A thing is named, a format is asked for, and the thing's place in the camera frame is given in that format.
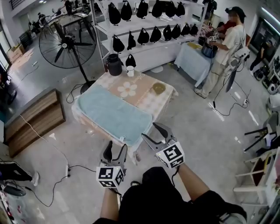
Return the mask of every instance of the fan stand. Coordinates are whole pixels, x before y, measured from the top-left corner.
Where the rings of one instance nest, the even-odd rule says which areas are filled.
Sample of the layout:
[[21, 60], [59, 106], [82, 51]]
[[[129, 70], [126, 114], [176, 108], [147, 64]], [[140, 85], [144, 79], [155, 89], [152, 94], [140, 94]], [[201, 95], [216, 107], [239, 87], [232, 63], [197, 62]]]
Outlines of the fan stand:
[[83, 69], [83, 67], [82, 67], [82, 65], [81, 65], [81, 62], [80, 62], [80, 60], [79, 60], [79, 56], [77, 55], [77, 52], [76, 52], [76, 50], [75, 50], [75, 47], [73, 47], [72, 50], [73, 50], [73, 54], [75, 55], [75, 58], [76, 58], [76, 60], [77, 60], [77, 62], [78, 62], [80, 71], [81, 71], [81, 73], [82, 73], [84, 79], [86, 80], [86, 83], [83, 84], [82, 88], [80, 89], [80, 93], [83, 94], [86, 90], [89, 89], [89, 87], [90, 87], [95, 81], [94, 81], [94, 80], [92, 80], [92, 81], [89, 81], [89, 80], [88, 80], [88, 78], [87, 78], [87, 76], [86, 76], [86, 74], [85, 74], [85, 72], [84, 72], [84, 69]]

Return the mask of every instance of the standing fan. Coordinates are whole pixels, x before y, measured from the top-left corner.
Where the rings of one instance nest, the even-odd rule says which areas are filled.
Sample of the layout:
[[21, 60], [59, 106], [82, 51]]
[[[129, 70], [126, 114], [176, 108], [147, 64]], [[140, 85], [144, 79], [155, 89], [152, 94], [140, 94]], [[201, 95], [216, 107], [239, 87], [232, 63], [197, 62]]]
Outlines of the standing fan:
[[86, 18], [62, 15], [52, 19], [40, 34], [39, 48], [43, 57], [56, 67], [80, 68], [86, 80], [81, 94], [95, 82], [88, 80], [82, 67], [96, 48], [96, 33]]

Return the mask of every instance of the checkered tablecloth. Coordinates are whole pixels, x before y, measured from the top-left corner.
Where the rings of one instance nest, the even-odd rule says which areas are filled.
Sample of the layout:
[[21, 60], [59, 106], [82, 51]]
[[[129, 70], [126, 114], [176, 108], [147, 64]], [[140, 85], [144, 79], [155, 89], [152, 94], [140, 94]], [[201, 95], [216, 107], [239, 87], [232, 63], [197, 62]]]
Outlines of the checkered tablecloth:
[[[160, 95], [157, 95], [152, 86], [155, 83], [162, 83], [165, 85], [165, 91]], [[101, 85], [109, 90], [112, 94], [122, 98], [126, 102], [138, 107], [139, 109], [152, 115], [152, 122], [156, 122], [160, 119], [161, 115], [165, 112], [170, 100], [175, 96], [178, 96], [178, 92], [171, 86], [143, 73], [135, 71], [134, 77], [128, 77], [126, 72], [123, 72], [119, 76], [111, 76], [108, 73], [104, 73], [94, 84]], [[106, 138], [112, 140], [115, 144], [122, 146], [123, 143], [114, 138], [101, 127], [97, 126], [92, 120], [86, 117], [77, 104], [77, 101], [72, 106], [72, 112], [74, 118], [81, 124], [87, 125], [94, 132], [103, 134]], [[142, 138], [133, 146], [128, 147], [128, 155], [132, 158], [136, 164], [136, 154], [138, 147], [142, 143]]]

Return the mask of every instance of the tiled floor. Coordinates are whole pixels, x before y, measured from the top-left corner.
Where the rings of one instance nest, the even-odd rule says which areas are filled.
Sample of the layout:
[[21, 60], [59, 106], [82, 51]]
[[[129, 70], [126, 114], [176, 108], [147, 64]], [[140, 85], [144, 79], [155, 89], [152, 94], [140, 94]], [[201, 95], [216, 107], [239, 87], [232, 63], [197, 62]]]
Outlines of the tiled floor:
[[[96, 52], [95, 58], [89, 62], [91, 65], [86, 69], [89, 78], [102, 74], [102, 65]], [[39, 54], [40, 52], [35, 48], [34, 57], [26, 65], [28, 68], [22, 67], [19, 72], [11, 74], [14, 80], [16, 77], [21, 79], [22, 73], [28, 73], [30, 65], [35, 60], [39, 61], [37, 71], [28, 75], [20, 83], [18, 97], [11, 108], [16, 110], [48, 86], [57, 88], [62, 93], [61, 101], [66, 122], [44, 137], [66, 154], [70, 165], [82, 165], [95, 170], [100, 150], [108, 144], [108, 140], [77, 123], [72, 115], [72, 105], [66, 103], [66, 96], [73, 86], [83, 82], [82, 76], [77, 69], [70, 72], [49, 65], [39, 58]], [[243, 152], [253, 140], [253, 137], [244, 137], [243, 134], [260, 128], [268, 118], [265, 103], [269, 94], [245, 67], [237, 74], [236, 81], [246, 94], [251, 90], [249, 106], [246, 109], [234, 106], [230, 116], [221, 116], [211, 108], [215, 94], [212, 93], [207, 99], [200, 98], [193, 92], [193, 80], [181, 69], [179, 72], [176, 69], [174, 65], [166, 64], [160, 73], [146, 72], [147, 75], [172, 85], [179, 93], [179, 96], [170, 103], [160, 122], [172, 128], [185, 150], [186, 164], [226, 201], [237, 203], [243, 195], [235, 195], [232, 191], [237, 184], [235, 174], [247, 170], [243, 161], [254, 155], [253, 150], [248, 153]], [[74, 96], [78, 95], [79, 90], [76, 90]], [[242, 104], [244, 99], [245, 94], [234, 83], [228, 93], [222, 92], [219, 95], [216, 106], [221, 113], [229, 113], [236, 101]], [[156, 131], [152, 135], [160, 139]], [[127, 175], [120, 187], [121, 193], [128, 189], [132, 180], [140, 180], [143, 172], [149, 167], [161, 165], [147, 145], [140, 146], [139, 154], [142, 160], [138, 166], [127, 159], [125, 165]], [[66, 161], [63, 156], [51, 145], [39, 139], [20, 153], [15, 160], [30, 172], [37, 170], [40, 173], [40, 183], [35, 192], [43, 202], [50, 204], [54, 183], [65, 176]], [[167, 172], [172, 175], [174, 170], [167, 170]], [[183, 194], [183, 198], [187, 200], [188, 195], [178, 176], [175, 177], [175, 184]], [[50, 208], [43, 206], [31, 192], [28, 192], [23, 198], [25, 203], [23, 207], [28, 214], [26, 219], [28, 223], [33, 224], [93, 223], [99, 217], [103, 192], [104, 190], [95, 180], [94, 173], [79, 167], [73, 168], [71, 177], [56, 186], [54, 203]], [[249, 213], [252, 211], [251, 208], [245, 209]]]

